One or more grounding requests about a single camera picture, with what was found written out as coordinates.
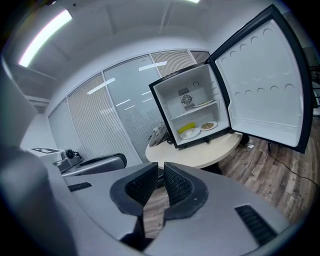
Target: door frame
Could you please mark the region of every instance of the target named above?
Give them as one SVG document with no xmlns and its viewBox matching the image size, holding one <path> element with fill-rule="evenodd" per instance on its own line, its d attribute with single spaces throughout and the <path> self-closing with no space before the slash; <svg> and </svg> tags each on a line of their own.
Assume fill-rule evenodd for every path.
<svg viewBox="0 0 320 256">
<path fill-rule="evenodd" d="M 238 43 L 240 40 L 244 39 L 251 32 L 253 32 L 254 30 L 256 30 L 257 28 L 259 28 L 260 26 L 262 26 L 263 24 L 265 24 L 270 20 L 274 20 L 276 22 L 276 24 L 280 27 L 281 31 L 286 37 L 293 51 L 298 69 L 300 71 L 302 91 L 303 91 L 303 123 L 301 128 L 300 139 L 296 147 L 288 146 L 272 140 L 268 140 L 268 141 L 293 149 L 295 151 L 304 153 L 306 150 L 310 132 L 311 132 L 312 116 L 313 116 L 313 108 L 311 104 L 311 99 L 312 99 L 311 76 L 308 70 L 308 63 L 307 63 L 306 57 L 303 53 L 303 49 L 299 43 L 299 40 L 296 34 L 294 33 L 289 23 L 285 20 L 283 15 L 280 13 L 280 11 L 276 8 L 274 4 L 271 4 L 265 10 L 260 12 L 255 18 L 250 20 L 235 34 L 233 34 L 213 54 L 211 54 L 211 56 L 207 59 L 206 63 L 210 63 L 213 69 L 217 82 L 220 85 L 221 93 L 224 97 L 224 102 L 228 108 L 228 106 L 230 105 L 230 98 L 228 95 L 225 82 L 219 72 L 219 69 L 215 61 L 227 50 L 229 50 L 236 43 Z M 252 135 L 252 136 L 262 140 L 266 140 L 265 138 L 261 138 L 255 135 Z"/>
</svg>

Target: ceiling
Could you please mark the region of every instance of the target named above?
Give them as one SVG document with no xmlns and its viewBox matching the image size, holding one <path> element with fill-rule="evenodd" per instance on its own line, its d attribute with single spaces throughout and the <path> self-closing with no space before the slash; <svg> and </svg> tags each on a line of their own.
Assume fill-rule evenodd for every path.
<svg viewBox="0 0 320 256">
<path fill-rule="evenodd" d="M 219 12 L 218 6 L 227 7 L 235 1 L 57 0 L 27 16 L 11 35 L 3 54 L 22 92 L 37 97 L 38 103 L 48 104 L 60 85 L 59 73 L 83 48 L 99 39 L 145 26 L 155 26 L 159 34 L 167 26 L 201 33 L 204 16 L 214 15 Z M 64 9 L 70 12 L 72 20 L 49 38 L 27 68 L 18 65 L 37 33 Z"/>
</svg>

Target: open fridge door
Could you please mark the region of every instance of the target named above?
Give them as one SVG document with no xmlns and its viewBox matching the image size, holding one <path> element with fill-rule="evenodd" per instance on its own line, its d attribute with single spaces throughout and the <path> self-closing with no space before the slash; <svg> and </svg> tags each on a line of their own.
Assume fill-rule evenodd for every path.
<svg viewBox="0 0 320 256">
<path fill-rule="evenodd" d="M 297 37 L 274 5 L 208 62 L 234 131 L 305 152 L 312 125 L 308 66 Z"/>
</svg>

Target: white plate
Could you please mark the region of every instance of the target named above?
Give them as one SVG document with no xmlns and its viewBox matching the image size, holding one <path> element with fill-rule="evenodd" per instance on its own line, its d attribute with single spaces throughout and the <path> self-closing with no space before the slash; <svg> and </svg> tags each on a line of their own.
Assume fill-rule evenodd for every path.
<svg viewBox="0 0 320 256">
<path fill-rule="evenodd" d="M 213 127 L 209 128 L 209 129 L 202 129 L 201 126 L 203 126 L 205 123 L 211 123 L 213 124 Z M 199 129 L 200 131 L 209 131 L 211 129 L 214 129 L 218 126 L 218 123 L 216 121 L 209 121 L 209 122 L 204 122 L 203 124 L 199 125 Z"/>
<path fill-rule="evenodd" d="M 196 105 L 196 106 L 194 106 L 194 108 L 199 108 L 199 107 L 205 106 L 205 105 L 207 105 L 207 104 L 209 104 L 209 103 L 211 103 L 211 102 L 213 102 L 213 101 L 214 101 L 214 99 L 209 100 L 209 101 L 208 101 L 208 102 L 206 102 L 206 103 L 202 103 L 202 104 L 200 104 L 200 105 Z"/>
<path fill-rule="evenodd" d="M 183 133 L 180 134 L 180 138 L 187 140 L 187 139 L 191 139 L 194 136 L 197 136 L 200 133 L 200 129 L 199 128 L 191 128 L 188 130 L 185 130 Z"/>
</svg>

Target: white table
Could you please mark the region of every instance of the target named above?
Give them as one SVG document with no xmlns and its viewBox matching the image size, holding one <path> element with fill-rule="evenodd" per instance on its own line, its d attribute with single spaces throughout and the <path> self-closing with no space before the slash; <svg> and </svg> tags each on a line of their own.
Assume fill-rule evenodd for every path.
<svg viewBox="0 0 320 256">
<path fill-rule="evenodd" d="M 185 166 L 203 169 L 228 156 L 240 143 L 241 133 L 227 133 L 211 139 L 209 144 L 200 143 L 187 148 L 175 148 L 166 141 L 153 147 L 146 147 L 145 156 L 150 162 L 158 162 L 158 167 L 164 169 L 164 162 L 173 162 Z"/>
</svg>

